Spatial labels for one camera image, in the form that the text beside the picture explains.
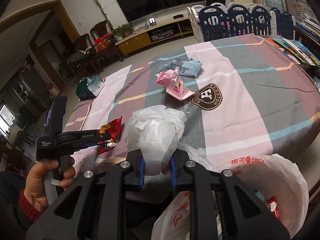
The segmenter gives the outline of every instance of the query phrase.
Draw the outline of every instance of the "metal screw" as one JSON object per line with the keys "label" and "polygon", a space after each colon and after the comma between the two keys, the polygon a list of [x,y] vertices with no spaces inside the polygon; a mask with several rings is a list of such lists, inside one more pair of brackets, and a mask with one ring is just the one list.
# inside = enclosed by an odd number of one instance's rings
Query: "metal screw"
{"label": "metal screw", "polygon": [[196,163],[194,161],[187,161],[186,166],[189,168],[192,168],[192,167],[196,166]]}
{"label": "metal screw", "polygon": [[93,176],[93,171],[85,171],[83,176],[86,178],[91,178]]}
{"label": "metal screw", "polygon": [[130,167],[130,163],[127,162],[127,161],[124,161],[124,162],[121,162],[121,163],[120,163],[120,166],[121,166],[122,168],[128,168],[128,167]]}
{"label": "metal screw", "polygon": [[231,170],[224,170],[223,175],[226,177],[231,177],[233,175],[233,172]]}

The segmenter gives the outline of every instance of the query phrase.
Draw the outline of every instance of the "red snack wrapper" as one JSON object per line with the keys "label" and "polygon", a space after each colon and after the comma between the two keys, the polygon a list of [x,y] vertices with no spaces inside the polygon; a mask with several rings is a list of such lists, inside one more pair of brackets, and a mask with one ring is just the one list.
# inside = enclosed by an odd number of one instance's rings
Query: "red snack wrapper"
{"label": "red snack wrapper", "polygon": [[100,127],[99,133],[108,132],[111,135],[111,140],[98,143],[102,146],[102,148],[99,149],[100,154],[111,150],[113,147],[117,145],[118,141],[120,140],[121,122],[122,116]]}
{"label": "red snack wrapper", "polygon": [[281,221],[281,216],[280,216],[280,212],[279,212],[279,208],[278,208],[278,201],[275,198],[275,196],[272,196],[271,198],[269,198],[266,202],[265,205],[270,205],[270,211],[274,214],[274,216]]}

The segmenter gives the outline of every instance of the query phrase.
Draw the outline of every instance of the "logo patch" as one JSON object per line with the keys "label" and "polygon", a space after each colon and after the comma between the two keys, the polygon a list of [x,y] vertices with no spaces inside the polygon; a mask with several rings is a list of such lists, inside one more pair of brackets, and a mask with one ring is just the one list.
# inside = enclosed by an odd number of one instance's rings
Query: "logo patch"
{"label": "logo patch", "polygon": [[216,84],[210,83],[193,95],[191,103],[204,110],[213,110],[222,102],[222,95]]}

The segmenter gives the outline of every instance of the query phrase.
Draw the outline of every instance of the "striped tablecloth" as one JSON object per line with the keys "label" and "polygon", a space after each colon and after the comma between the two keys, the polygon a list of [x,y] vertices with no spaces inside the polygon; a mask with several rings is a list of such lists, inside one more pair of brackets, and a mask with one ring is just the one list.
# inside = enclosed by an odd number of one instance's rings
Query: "striped tablecloth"
{"label": "striped tablecloth", "polygon": [[[155,83],[158,67],[177,57],[197,58],[203,63],[197,78],[182,77],[191,91],[200,90],[183,102]],[[287,156],[306,149],[320,132],[320,95],[312,80],[271,43],[254,34],[194,44],[146,58],[113,73],[104,82],[100,95],[82,102],[64,131],[99,129],[121,115],[124,131],[132,112],[166,105],[186,113],[180,141],[203,148],[214,166],[247,155]],[[123,161],[127,153],[122,139],[102,155],[91,147],[73,156],[77,171],[103,172]],[[146,178],[146,189],[138,197],[129,198],[160,201],[163,197],[157,193],[159,184],[169,191],[169,175]]]}

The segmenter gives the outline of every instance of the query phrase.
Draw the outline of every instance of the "hand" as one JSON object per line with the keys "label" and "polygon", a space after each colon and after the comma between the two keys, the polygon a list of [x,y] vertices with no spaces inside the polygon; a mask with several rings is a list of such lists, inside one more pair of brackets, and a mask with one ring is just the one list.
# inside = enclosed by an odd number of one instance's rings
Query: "hand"
{"label": "hand", "polygon": [[[75,160],[70,157],[70,165],[75,164]],[[39,212],[44,212],[49,204],[47,196],[45,195],[44,184],[42,176],[47,171],[52,171],[59,167],[59,162],[57,160],[41,160],[38,161],[30,170],[27,181],[26,188],[24,190],[24,196],[28,202]],[[66,190],[75,180],[76,170],[73,166],[70,166],[64,173],[64,179],[60,181],[60,186]]]}

